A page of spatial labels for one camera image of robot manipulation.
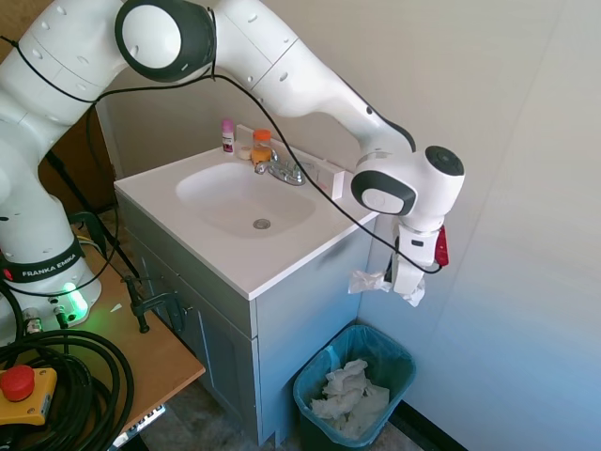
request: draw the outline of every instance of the crumpled paper towel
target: crumpled paper towel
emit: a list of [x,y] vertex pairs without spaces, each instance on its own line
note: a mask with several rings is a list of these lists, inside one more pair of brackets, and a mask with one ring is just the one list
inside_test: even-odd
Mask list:
[[348,284],[348,294],[363,293],[364,291],[378,290],[389,292],[393,287],[390,282],[384,281],[385,272],[368,274],[363,271],[353,271]]
[[384,413],[390,391],[365,377],[367,363],[348,362],[343,369],[326,375],[327,399],[312,399],[311,409],[319,418],[349,439],[359,439]]
[[[363,271],[353,271],[350,275],[350,282],[348,284],[348,294],[357,294],[363,293],[364,291],[375,291],[379,289],[386,293],[390,292],[393,284],[384,280],[385,275],[385,272],[368,274]],[[417,307],[424,298],[424,295],[425,281],[422,279],[411,294],[402,294],[401,297],[412,306]]]

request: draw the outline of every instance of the trash can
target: trash can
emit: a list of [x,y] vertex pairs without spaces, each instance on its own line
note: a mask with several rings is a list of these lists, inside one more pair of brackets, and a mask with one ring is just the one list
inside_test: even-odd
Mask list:
[[[365,376],[374,385],[388,388],[391,401],[376,423],[358,440],[343,436],[311,411],[311,399],[321,399],[328,383],[326,374],[347,362],[367,362]],[[385,334],[368,326],[350,326],[320,351],[294,382],[294,399],[300,409],[300,441],[305,451],[342,451],[368,449],[403,395],[415,379],[415,362],[411,355]]]

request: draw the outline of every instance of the sink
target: sink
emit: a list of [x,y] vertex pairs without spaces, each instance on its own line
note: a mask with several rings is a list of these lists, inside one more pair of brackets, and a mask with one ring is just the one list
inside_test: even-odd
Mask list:
[[[311,184],[291,186],[260,176],[250,162],[220,148],[115,186],[119,198],[248,300],[357,229]],[[378,215],[355,201],[350,177],[336,203],[363,225]]]
[[313,200],[249,169],[244,163],[204,169],[177,185],[177,197],[203,223],[240,238],[270,238],[315,213]]

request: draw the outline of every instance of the table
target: table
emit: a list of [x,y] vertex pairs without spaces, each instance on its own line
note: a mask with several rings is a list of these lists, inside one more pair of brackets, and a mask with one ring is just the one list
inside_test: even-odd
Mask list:
[[[105,263],[91,246],[85,247],[85,260],[93,273]],[[205,373],[205,368],[173,333],[152,313],[146,314],[150,326],[140,334],[138,321],[131,312],[131,300],[121,278],[108,267],[100,276],[102,294],[91,309],[88,320],[77,329],[99,334],[113,342],[130,362],[135,382],[135,397],[124,431],[175,396]],[[80,356],[93,375],[110,386],[107,366],[96,356]],[[117,405],[117,416],[124,397]]]

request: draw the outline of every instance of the gray cabinet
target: gray cabinet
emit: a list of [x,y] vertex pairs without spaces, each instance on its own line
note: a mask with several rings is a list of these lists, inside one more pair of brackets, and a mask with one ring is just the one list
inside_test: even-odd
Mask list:
[[[141,275],[151,279],[145,282],[146,290],[153,295],[177,293],[185,311],[185,329],[178,336],[207,370],[201,382],[259,442],[255,402],[258,388],[257,339],[251,340],[239,331],[133,235],[131,245],[143,269]],[[157,313],[169,324],[164,307]]]
[[207,369],[201,382],[257,444],[270,437],[279,444],[297,418],[297,374],[357,317],[360,297],[347,294],[348,275],[365,269],[369,236],[352,233],[248,301],[131,202],[120,197],[119,204],[141,268],[153,278],[147,289],[177,291],[187,311],[179,336]]

